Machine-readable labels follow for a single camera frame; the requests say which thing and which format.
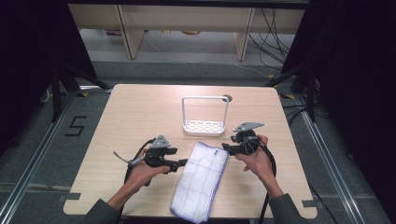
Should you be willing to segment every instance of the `person's arm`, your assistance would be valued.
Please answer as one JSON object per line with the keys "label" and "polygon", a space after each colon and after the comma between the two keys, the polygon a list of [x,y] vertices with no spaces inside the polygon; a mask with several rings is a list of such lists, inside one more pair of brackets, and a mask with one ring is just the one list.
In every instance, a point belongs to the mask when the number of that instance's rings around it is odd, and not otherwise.
{"label": "person's arm", "polygon": [[[262,145],[267,146],[268,138],[258,135],[262,140]],[[258,148],[253,155],[236,154],[237,160],[243,161],[247,166],[244,171],[251,171],[264,184],[270,197],[270,207],[273,212],[275,223],[307,223],[300,216],[295,204],[289,194],[284,194],[280,186],[277,184],[275,175],[272,170],[270,159],[264,150]]]}
{"label": "person's arm", "polygon": [[[144,149],[139,157],[143,156],[146,152],[147,149]],[[169,166],[152,168],[144,161],[140,161],[134,166],[128,180],[122,185],[119,191],[107,203],[103,200],[98,200],[80,223],[107,224],[114,222],[121,208],[141,187],[146,185],[152,177],[169,172],[169,169]]]}

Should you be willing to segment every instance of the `white wire basket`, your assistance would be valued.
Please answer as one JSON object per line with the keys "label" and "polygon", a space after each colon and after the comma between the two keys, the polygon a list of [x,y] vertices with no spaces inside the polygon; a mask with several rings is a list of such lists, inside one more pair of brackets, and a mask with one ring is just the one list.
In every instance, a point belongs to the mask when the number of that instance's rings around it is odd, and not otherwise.
{"label": "white wire basket", "polygon": [[[225,104],[224,119],[223,121],[207,121],[207,120],[195,120],[186,119],[185,100],[187,99],[220,99]],[[230,98],[227,96],[185,96],[181,100],[183,109],[183,130],[188,135],[193,136],[208,136],[208,137],[219,137],[224,134],[225,131],[225,120],[227,118],[228,104]]]}

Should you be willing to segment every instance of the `light wooden tabletop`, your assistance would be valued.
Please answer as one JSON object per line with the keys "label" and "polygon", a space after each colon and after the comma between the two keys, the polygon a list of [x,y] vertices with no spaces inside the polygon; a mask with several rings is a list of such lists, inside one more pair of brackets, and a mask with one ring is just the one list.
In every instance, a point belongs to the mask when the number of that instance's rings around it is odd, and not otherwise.
{"label": "light wooden tabletop", "polygon": [[[183,132],[181,99],[184,96],[233,97],[220,137],[197,137]],[[186,119],[222,121],[225,103],[221,100],[195,101],[187,104]],[[115,86],[93,135],[84,161],[71,189],[80,193],[78,200],[67,200],[64,211],[84,215],[98,199],[107,201],[123,184],[126,163],[114,156],[116,151],[130,160],[149,139],[163,134],[177,147],[176,155],[166,159],[187,159],[194,145],[203,142],[212,147],[221,143],[236,145],[230,139],[233,129],[246,122],[263,122],[255,133],[268,136],[268,148],[276,159],[276,179],[284,192],[290,194],[300,214],[306,218],[317,215],[316,207],[303,207],[312,201],[290,128],[273,88],[225,86],[131,85]],[[210,217],[258,218],[265,198],[265,188],[251,172],[243,172],[244,163],[230,157],[213,202]],[[149,187],[143,187],[125,204],[125,216],[173,217],[170,211],[177,181],[183,172],[155,176]],[[266,210],[271,217],[271,210]]]}

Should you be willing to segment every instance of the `dark sleeve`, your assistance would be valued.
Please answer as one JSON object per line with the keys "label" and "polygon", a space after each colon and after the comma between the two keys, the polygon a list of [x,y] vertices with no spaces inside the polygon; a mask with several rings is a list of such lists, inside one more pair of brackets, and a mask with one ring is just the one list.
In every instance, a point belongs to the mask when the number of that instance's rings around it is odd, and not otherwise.
{"label": "dark sleeve", "polygon": [[289,194],[284,194],[280,197],[270,199],[269,204],[275,223],[308,223],[305,218],[300,216],[300,213]]}
{"label": "dark sleeve", "polygon": [[118,215],[119,212],[116,209],[100,199],[82,219],[80,224],[109,224],[113,223]]}

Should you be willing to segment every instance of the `desk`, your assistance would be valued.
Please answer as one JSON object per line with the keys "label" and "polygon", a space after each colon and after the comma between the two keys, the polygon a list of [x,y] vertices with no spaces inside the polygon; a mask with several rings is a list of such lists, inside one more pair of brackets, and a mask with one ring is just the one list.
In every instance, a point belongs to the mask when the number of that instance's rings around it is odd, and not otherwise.
{"label": "desk", "polygon": [[[186,95],[230,94],[226,131],[221,137],[194,137],[182,128],[181,99]],[[189,116],[207,116],[222,120],[224,103],[194,103]],[[149,139],[163,134],[176,155],[166,156],[178,161],[190,156],[194,145],[201,141],[212,147],[221,143],[233,145],[230,136],[244,121],[264,122],[255,129],[269,137],[268,147],[276,158],[277,180],[290,194],[301,215],[313,218],[316,207],[303,207],[302,201],[312,201],[303,167],[297,154],[288,123],[275,89],[257,87],[172,86],[172,85],[117,85],[110,95],[91,144],[78,171],[71,193],[80,193],[78,200],[67,200],[64,211],[69,215],[84,215],[99,199],[108,200],[123,184],[126,163],[113,155],[119,153],[131,159]],[[265,188],[251,172],[242,171],[244,163],[230,157],[213,202],[210,217],[258,218],[265,198]],[[147,188],[142,188],[125,204],[125,216],[173,217],[169,210],[177,181],[183,172],[154,177]],[[266,217],[271,217],[267,209]]]}

